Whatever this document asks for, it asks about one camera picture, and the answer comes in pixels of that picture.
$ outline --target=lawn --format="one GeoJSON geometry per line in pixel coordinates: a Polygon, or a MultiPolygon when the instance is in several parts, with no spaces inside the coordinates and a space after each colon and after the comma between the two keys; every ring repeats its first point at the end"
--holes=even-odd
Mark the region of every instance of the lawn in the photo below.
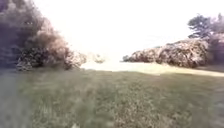
{"type": "Polygon", "coordinates": [[[178,68],[155,75],[146,66],[120,72],[38,70],[16,79],[30,105],[32,128],[212,127],[214,89],[222,76],[178,68]]]}

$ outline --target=grass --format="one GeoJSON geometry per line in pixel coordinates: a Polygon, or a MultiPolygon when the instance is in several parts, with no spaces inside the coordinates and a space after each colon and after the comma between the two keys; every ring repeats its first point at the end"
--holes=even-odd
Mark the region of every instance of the grass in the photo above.
{"type": "Polygon", "coordinates": [[[32,128],[211,127],[213,89],[224,82],[221,76],[187,69],[155,75],[146,66],[129,72],[18,74],[20,91],[30,102],[32,128]]]}

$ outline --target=leafy tree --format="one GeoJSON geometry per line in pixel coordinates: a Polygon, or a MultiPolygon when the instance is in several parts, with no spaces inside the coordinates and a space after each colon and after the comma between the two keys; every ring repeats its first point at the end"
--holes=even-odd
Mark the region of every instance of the leafy tree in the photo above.
{"type": "Polygon", "coordinates": [[[198,15],[188,22],[189,28],[194,31],[189,38],[204,38],[211,35],[211,19],[198,15]]]}
{"type": "Polygon", "coordinates": [[[217,20],[213,22],[212,31],[214,33],[224,33],[224,17],[222,14],[219,14],[217,20]]]}

